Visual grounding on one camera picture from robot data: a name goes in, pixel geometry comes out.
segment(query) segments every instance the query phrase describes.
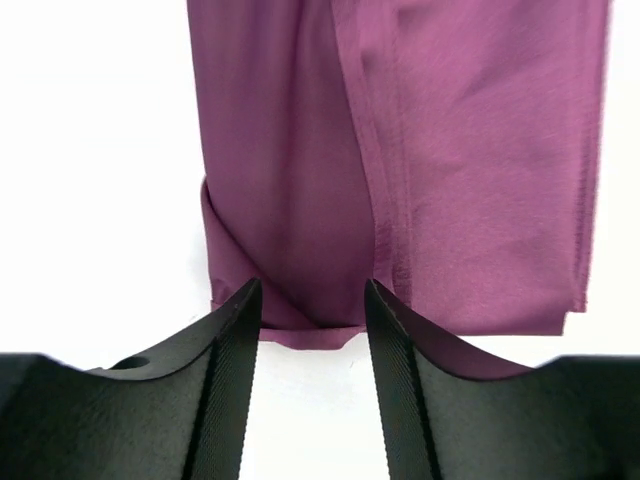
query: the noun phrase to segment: purple fabric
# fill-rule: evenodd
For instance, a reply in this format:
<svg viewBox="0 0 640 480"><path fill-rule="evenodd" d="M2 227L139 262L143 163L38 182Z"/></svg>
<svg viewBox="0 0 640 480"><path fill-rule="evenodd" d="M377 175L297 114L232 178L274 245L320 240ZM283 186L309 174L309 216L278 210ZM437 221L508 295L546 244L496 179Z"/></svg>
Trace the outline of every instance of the purple fabric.
<svg viewBox="0 0 640 480"><path fill-rule="evenodd" d="M608 0L188 0L212 305L339 348L375 277L458 335L584 311Z"/></svg>

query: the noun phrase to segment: maroon cloth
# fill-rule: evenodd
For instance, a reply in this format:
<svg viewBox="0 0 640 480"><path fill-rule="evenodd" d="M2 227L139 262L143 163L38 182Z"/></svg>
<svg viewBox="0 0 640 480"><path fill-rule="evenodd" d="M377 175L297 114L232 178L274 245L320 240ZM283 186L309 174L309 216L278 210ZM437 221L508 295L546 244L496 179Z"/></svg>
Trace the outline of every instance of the maroon cloth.
<svg viewBox="0 0 640 480"><path fill-rule="evenodd" d="M212 304L339 348L375 277L459 335L584 311L608 0L188 0Z"/></svg>

